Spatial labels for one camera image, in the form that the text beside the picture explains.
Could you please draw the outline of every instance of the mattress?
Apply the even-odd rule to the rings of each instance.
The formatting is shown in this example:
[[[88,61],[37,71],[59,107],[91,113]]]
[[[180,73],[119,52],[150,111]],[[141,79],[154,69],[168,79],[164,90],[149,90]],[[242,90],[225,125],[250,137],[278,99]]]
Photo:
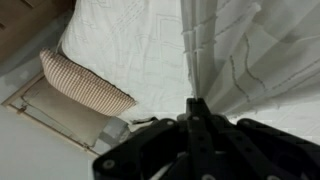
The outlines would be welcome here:
[[[173,118],[192,97],[180,0],[78,0],[63,53],[137,101],[119,118]]]

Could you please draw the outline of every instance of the white bedsheet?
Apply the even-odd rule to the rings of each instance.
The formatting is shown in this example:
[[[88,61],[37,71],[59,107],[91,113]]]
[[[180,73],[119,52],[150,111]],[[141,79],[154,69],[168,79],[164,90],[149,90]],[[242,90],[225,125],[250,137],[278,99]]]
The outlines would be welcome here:
[[[192,96],[180,0],[78,0],[63,52],[132,96],[119,117],[176,118]]]

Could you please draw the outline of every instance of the pillow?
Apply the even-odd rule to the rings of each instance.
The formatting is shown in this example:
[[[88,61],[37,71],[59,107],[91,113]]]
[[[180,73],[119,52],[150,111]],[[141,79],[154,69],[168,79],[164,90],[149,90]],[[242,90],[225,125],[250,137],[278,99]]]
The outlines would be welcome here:
[[[48,82],[66,96],[107,116],[118,116],[135,105],[133,98],[50,50],[42,50],[40,58]]]

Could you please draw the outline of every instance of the striped pillow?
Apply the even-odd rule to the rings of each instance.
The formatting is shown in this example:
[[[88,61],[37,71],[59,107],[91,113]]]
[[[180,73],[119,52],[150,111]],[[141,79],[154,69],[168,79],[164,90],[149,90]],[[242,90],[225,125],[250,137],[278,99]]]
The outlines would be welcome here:
[[[133,98],[59,54],[42,50],[40,58],[48,82],[87,107],[107,116],[118,116],[135,105]]]

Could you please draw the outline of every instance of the black metal bracket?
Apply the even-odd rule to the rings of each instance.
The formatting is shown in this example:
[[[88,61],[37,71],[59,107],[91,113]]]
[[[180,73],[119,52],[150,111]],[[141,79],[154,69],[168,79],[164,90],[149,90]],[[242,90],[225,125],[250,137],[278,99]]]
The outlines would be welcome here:
[[[203,99],[188,99],[186,121],[163,119],[99,157],[96,180],[319,180],[320,147],[242,119],[211,114]]]

